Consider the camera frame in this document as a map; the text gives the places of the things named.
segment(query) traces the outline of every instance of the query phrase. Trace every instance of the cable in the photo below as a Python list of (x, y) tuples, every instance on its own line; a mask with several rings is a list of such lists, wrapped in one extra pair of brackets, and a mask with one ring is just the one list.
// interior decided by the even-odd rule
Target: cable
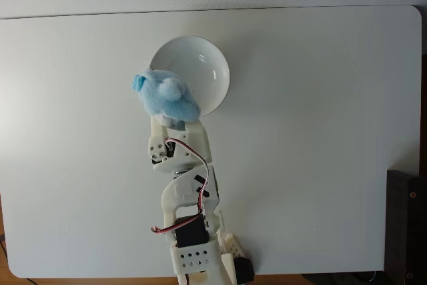
[[(7, 252), (6, 252), (5, 247), (3, 246), (3, 243), (0, 242), (0, 245), (1, 245), (1, 249), (3, 250), (3, 253), (5, 253), (6, 261), (9, 261), (9, 259), (7, 258)], [(34, 285), (37, 285), (36, 282), (34, 282), (33, 280), (30, 280), (29, 278), (26, 278), (26, 280), (29, 281), (29, 282), (31, 282), (31, 283), (33, 283)]]
[(153, 226), (151, 227), (151, 231), (153, 231), (155, 234), (164, 234), (166, 232), (170, 232), (172, 230), (176, 230), (184, 225), (187, 225), (188, 223), (193, 222), (194, 220), (198, 219), (200, 215), (203, 214), (203, 192), (205, 191), (205, 187), (207, 185), (207, 179), (209, 178), (209, 167), (207, 166), (206, 161), (203, 159), (203, 157), (201, 157), (197, 152), (195, 152), (191, 147), (189, 147), (186, 143), (184, 143), (183, 141), (180, 141), (178, 139), (175, 138), (167, 138), (165, 140), (165, 143), (176, 143), (182, 147), (184, 147), (187, 151), (189, 151), (191, 154), (193, 154), (195, 157), (197, 157), (202, 164), (205, 166), (206, 168), (206, 179), (205, 182), (203, 183), (203, 186), (201, 187), (200, 191), (199, 191), (199, 198), (197, 201), (197, 208), (199, 209), (199, 212), (196, 215), (191, 216), (190, 218), (178, 223), (178, 224), (174, 224), (170, 227), (164, 228), (164, 229), (160, 229), (157, 226)]
[(9, 260), (7, 259), (7, 252), (6, 252), (5, 247), (3, 246), (3, 243), (2, 243), (2, 242), (0, 242), (0, 245), (1, 245), (1, 249), (3, 250), (3, 253), (5, 253), (6, 261), (9, 261)]

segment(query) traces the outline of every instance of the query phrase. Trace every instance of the wooden floor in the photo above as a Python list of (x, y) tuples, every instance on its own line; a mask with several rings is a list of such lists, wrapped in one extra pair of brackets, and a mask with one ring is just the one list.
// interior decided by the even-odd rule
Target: wooden floor
[[(3, 228), (3, 212), (1, 211), (0, 204), (0, 235), (4, 234)], [(160, 277), (160, 278), (67, 278), (67, 279), (57, 279), (57, 278), (44, 278), (44, 279), (33, 279), (38, 285), (70, 285), (70, 284), (131, 284), (131, 285), (176, 285), (177, 280), (174, 277)], [(23, 283), (31, 285), (31, 283), (22, 278), (14, 276), (7, 265), (6, 257), (0, 249), (0, 285), (17, 285), (17, 283)], [(312, 285), (311, 282), (308, 282), (301, 275), (261, 275), (256, 276), (255, 282), (251, 284), (270, 284), (270, 285)]]

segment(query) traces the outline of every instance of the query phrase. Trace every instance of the ceramic bowl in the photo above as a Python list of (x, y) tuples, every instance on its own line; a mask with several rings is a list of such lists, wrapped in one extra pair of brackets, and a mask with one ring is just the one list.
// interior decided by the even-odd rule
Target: ceramic bowl
[(182, 36), (168, 41), (155, 53), (149, 67), (177, 73), (199, 104), (201, 117), (218, 108), (230, 86), (224, 55), (201, 37)]

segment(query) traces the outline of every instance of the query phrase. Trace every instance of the blue stuffed toy ear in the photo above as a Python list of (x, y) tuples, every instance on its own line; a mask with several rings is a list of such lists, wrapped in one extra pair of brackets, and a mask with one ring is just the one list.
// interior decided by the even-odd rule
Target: blue stuffed toy ear
[(133, 77), (133, 84), (132, 84), (132, 88), (133, 88), (133, 90), (135, 90), (136, 92), (138, 92), (139, 93), (139, 91), (141, 90), (141, 88), (142, 88), (142, 85), (144, 84), (144, 80), (145, 80), (145, 77), (144, 76), (141, 76), (141, 75), (135, 75), (134, 77)]

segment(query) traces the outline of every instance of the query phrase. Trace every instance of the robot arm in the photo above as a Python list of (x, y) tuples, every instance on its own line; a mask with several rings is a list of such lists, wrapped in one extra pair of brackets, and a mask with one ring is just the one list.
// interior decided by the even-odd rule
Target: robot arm
[[(197, 203), (206, 179), (206, 169), (199, 158), (182, 145), (167, 144), (167, 137), (167, 128), (151, 117), (148, 154), (153, 162), (153, 169), (177, 176), (161, 197), (165, 228), (179, 220), (176, 216), (178, 208)], [(180, 131), (177, 139), (190, 146), (207, 164), (211, 163), (209, 140), (200, 121), (185, 123), (185, 131)], [(164, 233), (171, 243), (173, 269), (179, 285), (237, 284), (233, 256), (221, 253), (216, 234), (220, 228), (220, 220), (214, 210), (220, 197), (212, 165), (208, 166), (208, 173), (201, 218), (189, 223), (185, 230), (182, 227), (181, 231), (170, 230)]]

